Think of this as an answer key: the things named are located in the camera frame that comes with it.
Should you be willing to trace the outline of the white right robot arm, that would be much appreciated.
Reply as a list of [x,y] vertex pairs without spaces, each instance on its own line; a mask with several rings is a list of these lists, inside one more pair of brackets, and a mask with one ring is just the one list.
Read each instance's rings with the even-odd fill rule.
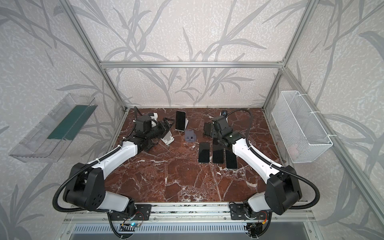
[[232,155],[240,157],[254,169],[266,184],[263,193],[254,194],[243,202],[248,217],[261,211],[282,215],[302,197],[299,181],[292,176],[292,167],[272,161],[247,142],[247,138],[229,126],[225,116],[218,116],[204,124],[203,134],[217,139]]

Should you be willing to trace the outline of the black front smartphone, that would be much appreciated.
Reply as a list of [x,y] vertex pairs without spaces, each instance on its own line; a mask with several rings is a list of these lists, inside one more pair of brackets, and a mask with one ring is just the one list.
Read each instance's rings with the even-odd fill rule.
[[230,150],[225,150],[225,156],[226,156],[226,168],[229,170],[237,170],[238,169],[237,156]]

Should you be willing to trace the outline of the purple-edged smartphone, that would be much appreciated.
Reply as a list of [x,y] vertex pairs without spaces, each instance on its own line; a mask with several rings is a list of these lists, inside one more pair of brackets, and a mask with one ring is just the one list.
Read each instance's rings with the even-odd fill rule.
[[186,112],[176,111],[176,125],[175,128],[177,131],[184,132],[186,129]]

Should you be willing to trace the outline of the green-edged smartphone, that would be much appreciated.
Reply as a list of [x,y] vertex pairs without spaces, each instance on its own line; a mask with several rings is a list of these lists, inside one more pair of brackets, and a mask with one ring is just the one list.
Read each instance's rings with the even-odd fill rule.
[[211,138],[217,138],[217,131],[214,128],[214,123],[205,123],[204,124],[204,129],[203,129],[203,135],[209,136]]

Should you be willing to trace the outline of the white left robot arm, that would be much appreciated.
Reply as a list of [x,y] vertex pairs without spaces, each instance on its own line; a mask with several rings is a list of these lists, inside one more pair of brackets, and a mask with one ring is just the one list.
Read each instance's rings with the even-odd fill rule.
[[149,151],[154,146],[153,139],[171,136],[174,122],[169,118],[159,121],[156,113],[138,116],[132,133],[116,148],[92,162],[72,167],[69,178],[54,195],[55,210],[64,213],[114,211],[134,215],[137,211],[135,201],[106,191],[105,179],[128,159]]

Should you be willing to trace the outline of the black smartphone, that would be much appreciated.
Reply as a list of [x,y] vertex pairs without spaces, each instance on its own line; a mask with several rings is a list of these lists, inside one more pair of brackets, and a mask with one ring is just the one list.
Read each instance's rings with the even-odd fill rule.
[[237,170],[238,169],[237,156],[230,150],[225,150],[225,156],[226,156],[226,168],[229,170]]
[[202,142],[199,144],[198,162],[206,164],[210,162],[210,143]]
[[224,163],[225,150],[222,145],[213,145],[213,163],[223,164]]

